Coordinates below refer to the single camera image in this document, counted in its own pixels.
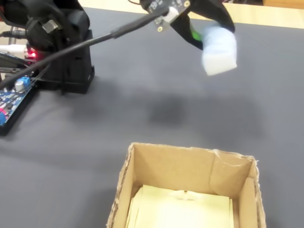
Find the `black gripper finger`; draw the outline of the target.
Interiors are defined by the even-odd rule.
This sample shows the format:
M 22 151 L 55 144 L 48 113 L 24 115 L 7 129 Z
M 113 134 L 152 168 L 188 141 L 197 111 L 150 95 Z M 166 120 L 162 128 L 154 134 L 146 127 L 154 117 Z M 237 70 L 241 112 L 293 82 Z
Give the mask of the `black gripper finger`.
M 216 21 L 232 33 L 235 32 L 234 22 L 221 0 L 191 0 L 190 10 L 200 16 Z
M 181 14 L 172 23 L 171 27 L 188 43 L 194 47 L 203 50 L 202 37 L 190 22 L 190 18 L 186 14 Z

